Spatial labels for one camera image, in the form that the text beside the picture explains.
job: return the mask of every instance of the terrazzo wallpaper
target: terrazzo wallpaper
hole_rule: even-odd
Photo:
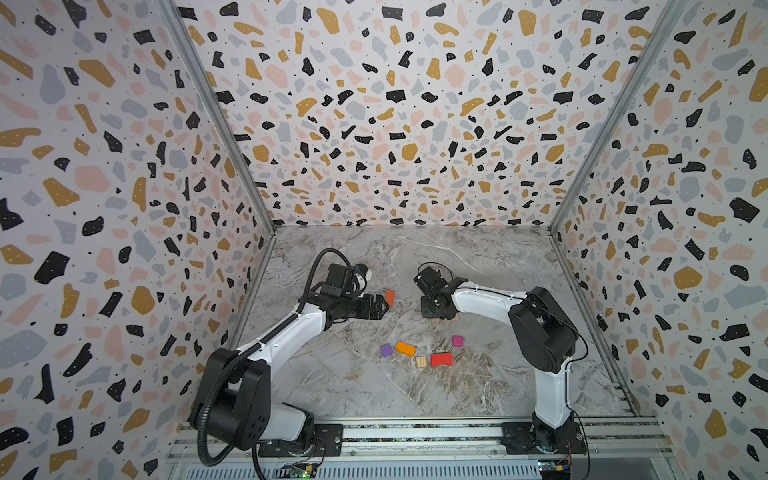
[[[0,15],[0,477],[158,478],[261,226],[153,3]]]
[[[664,0],[179,0],[276,224],[549,223]]]
[[[688,477],[756,480],[768,478],[768,2],[687,8],[556,236]]]

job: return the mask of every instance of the gray speckle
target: gray speckle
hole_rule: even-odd
[[[123,100],[120,109],[136,118],[144,118],[147,116],[147,109],[142,104],[135,100],[131,100],[130,98]]]
[[[560,48],[558,48],[558,52],[560,55],[563,56],[563,59],[565,60],[565,63],[568,63],[571,61],[571,52],[573,51],[574,46],[571,45],[571,41],[567,38],[563,40],[563,42],[560,44]]]
[[[28,163],[26,158],[0,158],[0,171],[19,175],[22,173],[22,167]]]
[[[74,31],[74,38],[72,39],[72,43],[77,45],[78,48],[80,48],[85,53],[91,53],[91,51],[94,49],[91,41],[88,40],[88,37],[80,33],[79,30]]]
[[[527,113],[528,106],[521,101],[514,103],[509,108],[509,114],[517,121],[524,120]]]
[[[735,67],[737,63],[740,63],[741,59],[746,57],[749,53],[749,50],[742,48],[741,50],[736,50],[732,51],[731,53],[720,55],[719,57],[712,60],[712,66],[720,71],[730,70],[731,68]]]
[[[352,115],[353,118],[356,120],[362,120],[366,117],[366,108],[363,107],[359,102],[351,101],[348,104],[346,104],[346,113]]]
[[[746,425],[744,424],[744,422],[742,422],[736,417],[733,417],[730,420],[730,423],[728,423],[728,426],[730,427],[731,431],[733,431],[737,435],[744,435],[746,433]]]
[[[683,374],[683,378],[686,382],[692,386],[707,386],[707,379],[694,372],[689,366],[681,365],[680,373]]]
[[[275,20],[281,25],[290,25],[296,21],[297,3],[290,0],[288,4],[275,15]]]
[[[64,83],[59,80],[53,65],[43,67],[43,82],[40,84],[40,98],[49,105],[60,101],[67,94]]]
[[[78,382],[78,386],[90,385],[92,383],[106,383],[109,380],[109,373],[112,371],[110,366],[100,366],[92,374]]]
[[[78,234],[78,226],[63,220],[53,220],[53,223],[61,234],[61,242],[67,245],[74,245],[74,238]]]
[[[34,330],[22,330],[0,340],[0,369],[9,369],[34,359],[46,345],[48,342]]]
[[[490,25],[498,18],[498,13],[502,10],[502,3],[497,2],[491,8],[478,15],[478,25]]]
[[[144,232],[141,230],[137,230],[134,235],[134,244],[136,245],[136,254],[149,262],[154,258],[154,254],[157,253],[157,250],[155,250],[152,243],[149,241],[146,235],[144,235]]]
[[[168,163],[173,168],[179,168],[181,170],[187,168],[187,165],[189,165],[187,162],[187,155],[181,150],[171,150],[168,154]]]
[[[687,204],[699,195],[699,179],[696,177],[684,177],[680,181],[680,200]]]
[[[53,421],[53,414],[50,412],[46,412],[43,414],[42,417],[38,420],[38,424],[35,426],[37,428],[38,432],[42,433],[43,435],[47,435],[51,431],[51,422]]]
[[[738,310],[753,303],[762,302],[768,298],[768,293],[759,285],[739,285],[723,296],[725,296],[725,300],[732,309]]]
[[[386,60],[386,43],[384,43],[381,38],[373,37],[371,39],[371,48],[374,52],[379,54],[379,57],[381,57],[382,60]]]
[[[742,119],[742,117],[737,117],[736,115],[728,115],[726,123],[727,126],[723,136],[732,144],[739,143],[739,140],[741,140],[741,131],[744,128],[744,119]]]
[[[699,455],[700,445],[699,436],[696,435],[696,432],[691,427],[688,427],[685,434],[685,448],[690,453],[690,456],[696,458],[696,455]]]
[[[27,293],[27,280],[18,273],[6,273],[0,282],[0,297],[4,300],[14,298]]]
[[[520,59],[520,65],[523,68],[531,68],[534,65],[536,65],[535,62],[533,61],[533,55],[531,54],[531,51],[528,49],[518,50],[518,52],[515,55],[517,55],[517,57]]]
[[[120,130],[123,127],[123,119],[113,114],[109,114],[109,115],[99,114],[98,117],[101,119],[101,121],[103,121],[105,124],[109,125],[112,128],[116,128]]]
[[[163,83],[162,77],[159,73],[152,70],[151,68],[145,68],[144,73],[147,75],[147,80],[154,85],[155,87],[160,87],[165,91],[168,91],[168,86]]]
[[[331,55],[336,57],[336,61],[338,61],[342,67],[351,67],[354,65],[352,59],[343,48],[332,48]]]

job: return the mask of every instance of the black cable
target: black cable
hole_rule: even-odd
[[[254,445],[250,450],[250,456],[253,460],[253,468],[256,469],[256,476],[259,477],[259,480],[266,480],[266,477],[264,476],[264,473],[261,471],[261,467],[259,466],[259,455],[256,446]]]
[[[573,413],[576,414],[579,428],[581,429],[581,435],[584,437],[584,445],[586,445],[587,447],[587,473],[585,473],[584,476],[581,477],[581,480],[587,480],[587,477],[589,476],[589,469],[592,466],[592,457],[589,455],[589,442],[587,442],[587,433],[584,431],[584,423],[581,421],[581,417],[578,415],[578,412],[576,412],[576,410],[574,410]]]
[[[430,263],[432,265],[439,265],[439,266],[443,267],[444,269],[446,269],[448,271],[448,273],[451,274],[451,280],[453,280],[453,272],[451,271],[451,269],[449,269],[448,267],[446,267],[445,265],[443,265],[442,263],[439,263],[439,262],[424,262],[424,263],[422,263],[421,265],[419,265],[419,268],[416,269],[416,275],[418,275],[418,274],[420,274],[422,272],[422,267],[423,266],[429,265]]]
[[[306,305],[306,301],[310,296],[310,286],[312,286],[312,280],[315,277],[315,270],[317,270],[317,266],[320,264],[321,259],[326,253],[335,253],[339,257],[341,257],[342,260],[344,260],[344,263],[346,263],[347,266],[352,267],[352,264],[349,262],[349,260],[346,259],[343,253],[339,252],[335,248],[324,248],[320,251],[320,253],[317,254],[317,257],[315,258],[315,261],[312,263],[312,268],[310,268],[310,275],[306,278],[306,284],[304,285],[304,293],[301,296],[301,299],[299,301],[299,308],[296,310],[298,313],[301,313],[304,311],[304,306]]]

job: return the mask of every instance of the red block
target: red block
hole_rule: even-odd
[[[432,368],[437,368],[441,365],[446,365],[446,366],[453,365],[453,355],[450,353],[433,353]]]

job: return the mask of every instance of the gray marble surface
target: gray marble surface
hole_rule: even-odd
[[[241,343],[283,318],[302,293],[315,255],[341,250],[372,270],[367,293],[395,290],[395,305],[379,321],[351,319],[309,341],[279,372],[272,372],[273,402],[288,402],[328,416],[527,416],[535,405],[533,367],[509,325],[460,313],[423,319],[413,277],[420,263],[445,264],[457,276],[504,290],[543,286],[591,344],[574,363],[570,396],[580,415],[630,415],[606,373],[578,311],[548,237],[510,228],[284,227],[267,264]],[[326,276],[329,254],[315,282]],[[451,338],[461,335],[464,348]],[[398,341],[417,356],[451,352],[454,365],[417,369],[415,360],[379,347]],[[579,342],[576,357],[584,352]]]

